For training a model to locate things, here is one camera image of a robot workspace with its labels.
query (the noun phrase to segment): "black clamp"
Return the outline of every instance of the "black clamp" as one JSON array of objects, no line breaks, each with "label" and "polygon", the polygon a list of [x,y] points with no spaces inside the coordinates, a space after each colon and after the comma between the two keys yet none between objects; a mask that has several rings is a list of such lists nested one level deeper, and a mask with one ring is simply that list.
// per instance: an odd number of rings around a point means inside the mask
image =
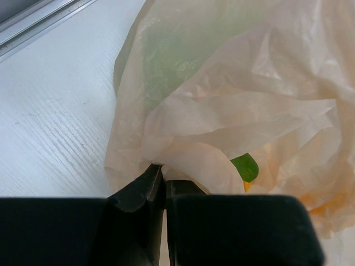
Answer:
[{"label": "black clamp", "polygon": [[0,199],[0,265],[159,265],[164,208],[172,266],[324,263],[295,198],[206,195],[151,165],[107,199]]}]

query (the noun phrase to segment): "white table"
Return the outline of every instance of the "white table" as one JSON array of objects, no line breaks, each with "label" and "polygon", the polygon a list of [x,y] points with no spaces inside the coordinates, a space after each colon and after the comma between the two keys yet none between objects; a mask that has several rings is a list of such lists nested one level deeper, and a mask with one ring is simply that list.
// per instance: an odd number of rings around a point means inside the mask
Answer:
[{"label": "white table", "polygon": [[0,63],[0,196],[103,197],[113,67],[144,0],[97,0]]}]

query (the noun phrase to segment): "crumpled plastic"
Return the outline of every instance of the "crumpled plastic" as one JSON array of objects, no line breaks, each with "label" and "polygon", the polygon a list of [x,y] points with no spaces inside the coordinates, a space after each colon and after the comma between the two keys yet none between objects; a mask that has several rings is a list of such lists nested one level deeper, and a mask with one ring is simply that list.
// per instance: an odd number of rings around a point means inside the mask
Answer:
[{"label": "crumpled plastic", "polygon": [[154,162],[165,179],[244,193],[230,160],[249,152],[248,193],[297,197],[319,236],[339,232],[328,265],[354,265],[340,231],[355,235],[355,1],[282,0],[261,22],[278,1],[164,2],[142,15],[119,79],[113,190]]}]

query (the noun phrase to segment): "translucent plastic bag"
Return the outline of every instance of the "translucent plastic bag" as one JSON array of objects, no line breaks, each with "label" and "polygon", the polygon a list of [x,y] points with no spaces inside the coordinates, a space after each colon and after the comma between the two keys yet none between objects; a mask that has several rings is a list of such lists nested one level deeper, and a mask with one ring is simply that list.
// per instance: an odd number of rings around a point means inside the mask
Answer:
[{"label": "translucent plastic bag", "polygon": [[[354,225],[355,2],[283,0],[246,31],[273,4],[153,2],[121,72],[113,190],[156,162],[164,178],[244,193],[230,160],[249,152],[248,193],[298,197],[322,237]],[[323,241],[328,265],[355,264],[344,232]]]}]

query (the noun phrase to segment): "plastic bag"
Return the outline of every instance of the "plastic bag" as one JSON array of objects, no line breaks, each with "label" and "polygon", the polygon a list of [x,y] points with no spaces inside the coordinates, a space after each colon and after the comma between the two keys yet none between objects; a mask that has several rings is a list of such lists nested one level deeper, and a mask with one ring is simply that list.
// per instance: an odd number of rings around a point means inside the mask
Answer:
[{"label": "plastic bag", "polygon": [[[244,34],[259,5],[274,3],[161,2],[122,72],[105,160],[112,188],[156,162],[164,178],[244,193],[230,159],[249,152],[260,174],[248,193],[298,197],[323,237],[353,226],[354,0],[283,0]],[[343,233],[323,244],[329,265],[355,263]]]}]

